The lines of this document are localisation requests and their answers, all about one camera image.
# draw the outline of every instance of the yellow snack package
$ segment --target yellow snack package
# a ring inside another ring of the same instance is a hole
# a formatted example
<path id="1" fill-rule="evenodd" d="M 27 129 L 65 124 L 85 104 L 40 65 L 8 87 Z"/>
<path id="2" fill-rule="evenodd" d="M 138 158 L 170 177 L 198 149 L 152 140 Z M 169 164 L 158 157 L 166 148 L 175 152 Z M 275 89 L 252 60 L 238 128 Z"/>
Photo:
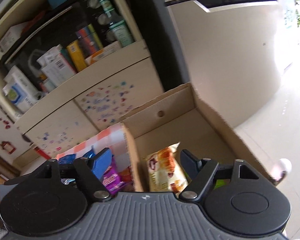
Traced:
<path id="1" fill-rule="evenodd" d="M 179 144 L 170 145 L 146 157 L 150 191 L 178 194 L 188 186 L 186 176 L 173 156 Z"/>

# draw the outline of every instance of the green bottle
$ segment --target green bottle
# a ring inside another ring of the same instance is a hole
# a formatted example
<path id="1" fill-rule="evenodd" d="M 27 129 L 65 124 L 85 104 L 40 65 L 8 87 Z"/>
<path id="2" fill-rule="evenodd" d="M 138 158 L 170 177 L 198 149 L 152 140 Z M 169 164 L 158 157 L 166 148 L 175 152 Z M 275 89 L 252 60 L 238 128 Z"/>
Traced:
<path id="1" fill-rule="evenodd" d="M 114 36 L 121 43 L 122 47 L 128 46 L 134 42 L 133 37 L 122 16 L 118 15 L 109 0 L 99 0 L 103 10 L 110 19 L 109 28 Z"/>

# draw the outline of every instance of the white logo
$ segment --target white logo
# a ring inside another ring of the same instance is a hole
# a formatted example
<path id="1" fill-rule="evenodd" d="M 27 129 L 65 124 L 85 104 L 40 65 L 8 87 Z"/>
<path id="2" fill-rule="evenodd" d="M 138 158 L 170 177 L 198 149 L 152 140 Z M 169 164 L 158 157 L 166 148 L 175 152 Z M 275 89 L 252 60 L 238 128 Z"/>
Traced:
<path id="1" fill-rule="evenodd" d="M 148 199 L 150 198 L 150 196 L 149 196 L 149 195 L 144 195 L 144 196 L 142 196 L 142 198 L 143 198 L 144 200 L 148 200 Z"/>

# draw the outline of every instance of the cabinet door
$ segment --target cabinet door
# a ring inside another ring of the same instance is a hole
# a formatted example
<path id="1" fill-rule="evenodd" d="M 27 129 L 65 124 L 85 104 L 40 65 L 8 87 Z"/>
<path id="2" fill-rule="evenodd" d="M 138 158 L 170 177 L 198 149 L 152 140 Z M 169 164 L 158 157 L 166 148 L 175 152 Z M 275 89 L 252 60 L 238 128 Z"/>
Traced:
<path id="1" fill-rule="evenodd" d="M 70 101 L 31 128 L 26 135 L 46 154 L 54 157 L 97 133 L 98 130 L 76 103 Z"/>
<path id="2" fill-rule="evenodd" d="M 98 129 L 118 122 L 121 115 L 163 93 L 150 58 L 107 78 L 75 98 Z"/>

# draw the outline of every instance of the tile floor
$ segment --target tile floor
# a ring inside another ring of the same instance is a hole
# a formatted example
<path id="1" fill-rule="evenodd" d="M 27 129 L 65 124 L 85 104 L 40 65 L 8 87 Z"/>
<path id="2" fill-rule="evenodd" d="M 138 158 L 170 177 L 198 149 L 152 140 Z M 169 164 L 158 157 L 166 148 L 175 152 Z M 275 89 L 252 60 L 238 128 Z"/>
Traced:
<path id="1" fill-rule="evenodd" d="M 278 92 L 235 131 L 266 169 L 280 158 L 291 161 L 292 172 L 279 189 L 292 206 L 286 228 L 288 238 L 300 239 L 300 46 Z"/>

